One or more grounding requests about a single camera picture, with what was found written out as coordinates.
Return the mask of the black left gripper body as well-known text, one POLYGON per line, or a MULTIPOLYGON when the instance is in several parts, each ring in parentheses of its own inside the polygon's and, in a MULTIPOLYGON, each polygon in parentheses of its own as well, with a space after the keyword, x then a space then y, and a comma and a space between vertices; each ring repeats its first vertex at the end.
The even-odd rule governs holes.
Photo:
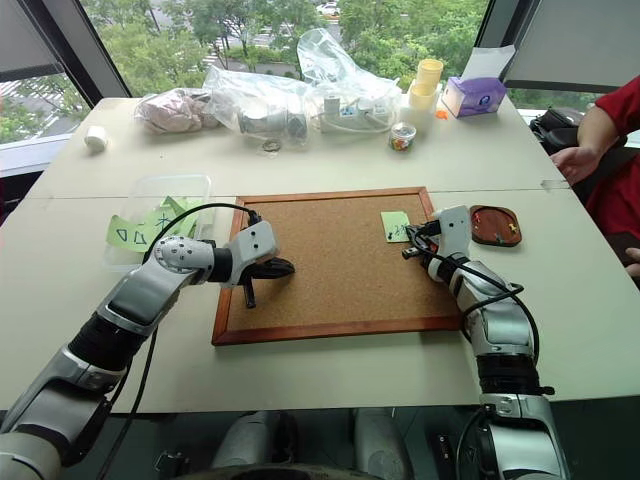
POLYGON ((276 278, 276 265, 274 258, 264 262, 253 263, 247 266, 241 275, 241 285, 248 286, 253 279, 272 280, 276 278))

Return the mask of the person's bare hand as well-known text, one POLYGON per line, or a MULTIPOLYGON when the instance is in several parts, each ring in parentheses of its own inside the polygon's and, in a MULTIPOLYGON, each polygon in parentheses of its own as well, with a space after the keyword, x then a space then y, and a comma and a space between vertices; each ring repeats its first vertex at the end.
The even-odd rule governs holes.
POLYGON ((565 180, 574 185, 596 170, 601 155, 588 147, 570 147, 552 154, 550 158, 565 180))

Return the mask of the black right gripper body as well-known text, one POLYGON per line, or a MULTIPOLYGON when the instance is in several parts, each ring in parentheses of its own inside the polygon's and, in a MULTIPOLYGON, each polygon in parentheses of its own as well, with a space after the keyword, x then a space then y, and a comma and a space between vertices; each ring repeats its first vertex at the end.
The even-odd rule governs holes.
POLYGON ((437 237, 441 234, 441 227, 439 222, 426 222, 431 228, 431 235, 429 237, 415 236, 408 237, 410 247, 416 247, 423 251, 422 257, 424 261, 431 259, 441 259, 441 256, 438 254, 439 244, 437 242, 437 237))

